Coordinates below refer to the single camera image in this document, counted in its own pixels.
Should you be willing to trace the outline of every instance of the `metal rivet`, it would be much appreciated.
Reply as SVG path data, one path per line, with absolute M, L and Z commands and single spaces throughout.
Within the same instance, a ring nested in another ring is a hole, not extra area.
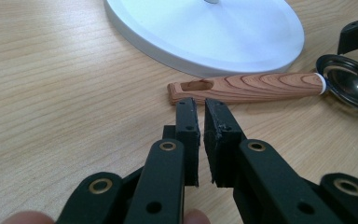
M 165 151 L 171 151 L 176 149 L 176 144 L 173 142 L 163 142 L 161 144 L 159 144 L 159 148 L 161 148 L 162 150 Z
M 334 186 L 344 193 L 358 197 L 358 185 L 348 179 L 337 178 L 334 180 Z
M 102 188 L 98 188 L 98 184 L 104 184 L 104 186 Z M 89 185 L 89 191 L 93 194 L 102 194 L 110 190 L 112 186 L 113 182 L 108 178 L 96 179 Z
M 266 150 L 266 146 L 264 146 L 261 143 L 257 143 L 257 142 L 250 142 L 248 144 L 248 148 L 250 148 L 253 151 L 264 151 L 264 150 Z

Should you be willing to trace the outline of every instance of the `wood grain surface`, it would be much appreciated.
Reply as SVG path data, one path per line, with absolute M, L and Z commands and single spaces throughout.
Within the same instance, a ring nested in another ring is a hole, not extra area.
M 259 103 L 319 95 L 325 89 L 322 78 L 314 73 L 239 75 L 174 82 L 167 89 L 172 105 L 186 97 L 198 104 L 206 98 L 226 104 Z
M 337 52 L 358 1 L 288 0 L 306 35 L 289 72 Z M 358 50 L 347 56 L 358 60 Z M 143 166 L 163 125 L 175 123 L 167 84 L 194 77 L 149 58 L 107 19 L 102 0 L 0 1 L 0 222 L 22 210 L 57 218 L 88 175 Z M 230 105 L 248 138 L 269 142 L 303 177 L 358 177 L 358 111 L 331 94 Z M 204 108 L 199 106 L 200 127 Z M 203 145 L 200 187 L 185 210 L 241 223 L 231 189 L 217 189 Z

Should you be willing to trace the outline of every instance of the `white lamp base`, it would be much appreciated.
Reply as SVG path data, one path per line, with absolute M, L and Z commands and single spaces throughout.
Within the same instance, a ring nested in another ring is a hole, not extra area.
M 104 0 L 118 31 L 157 61 L 197 77 L 284 72 L 304 45 L 283 0 Z

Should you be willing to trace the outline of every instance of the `finger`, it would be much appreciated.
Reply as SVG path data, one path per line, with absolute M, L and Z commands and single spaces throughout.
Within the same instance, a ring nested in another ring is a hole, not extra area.
M 14 214 L 2 224 L 54 224 L 54 221 L 43 213 L 27 211 Z
M 185 214 L 184 224 L 211 224 L 209 218 L 200 210 L 193 209 Z

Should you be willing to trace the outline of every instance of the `wooden handle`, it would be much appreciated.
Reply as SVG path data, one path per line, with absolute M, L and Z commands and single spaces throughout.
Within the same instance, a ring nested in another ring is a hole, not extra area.
M 204 104 L 205 98 L 238 104 L 318 95 L 324 90 L 324 78 L 315 73 L 211 77 L 168 84 L 172 105 L 187 97 L 193 97 L 198 104 Z

